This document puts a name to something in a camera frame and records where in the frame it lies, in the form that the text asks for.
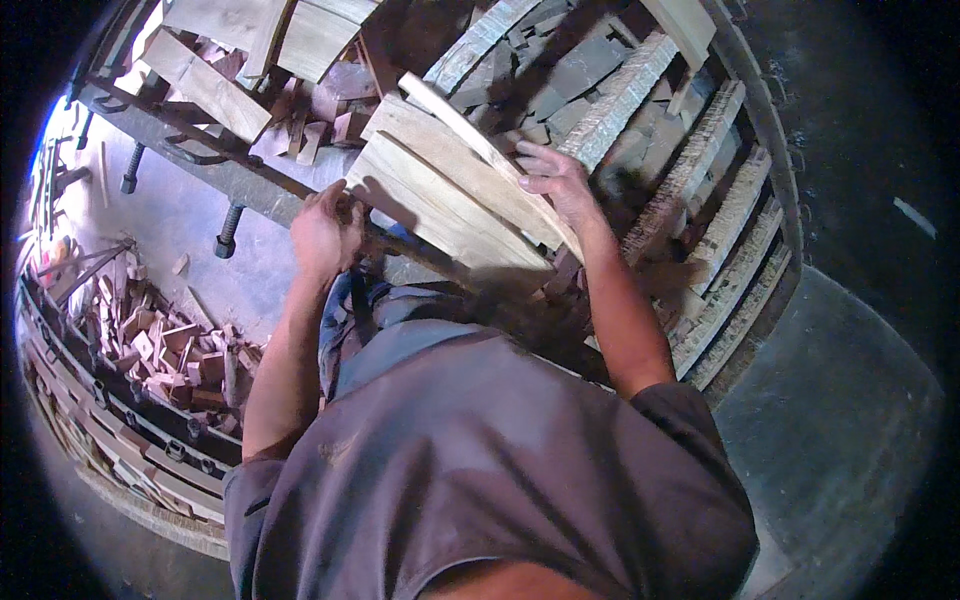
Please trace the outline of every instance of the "t-shirt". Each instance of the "t-shirt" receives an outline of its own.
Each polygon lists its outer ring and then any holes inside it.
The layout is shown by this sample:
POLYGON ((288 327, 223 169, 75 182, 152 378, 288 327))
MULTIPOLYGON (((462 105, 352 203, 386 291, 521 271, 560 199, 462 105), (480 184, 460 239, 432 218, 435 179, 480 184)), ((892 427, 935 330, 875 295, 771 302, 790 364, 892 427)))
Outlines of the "t-shirt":
POLYGON ((699 392, 627 402, 491 329, 377 370, 289 458, 234 469, 226 526, 238 598, 409 600, 493 559, 606 598, 726 598, 757 548, 699 392))

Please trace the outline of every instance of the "person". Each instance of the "person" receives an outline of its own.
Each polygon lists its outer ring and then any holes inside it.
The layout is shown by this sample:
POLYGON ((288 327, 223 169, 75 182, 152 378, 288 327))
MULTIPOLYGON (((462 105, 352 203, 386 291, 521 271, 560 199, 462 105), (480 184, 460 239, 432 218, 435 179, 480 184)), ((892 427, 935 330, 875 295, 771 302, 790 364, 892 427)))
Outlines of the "person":
POLYGON ((518 149, 520 186, 583 247, 619 397, 471 323, 456 295, 358 287, 364 212, 334 183, 291 226, 299 273, 228 476, 238 598, 725 598, 741 585, 753 514, 703 396, 677 382, 583 167, 518 149))

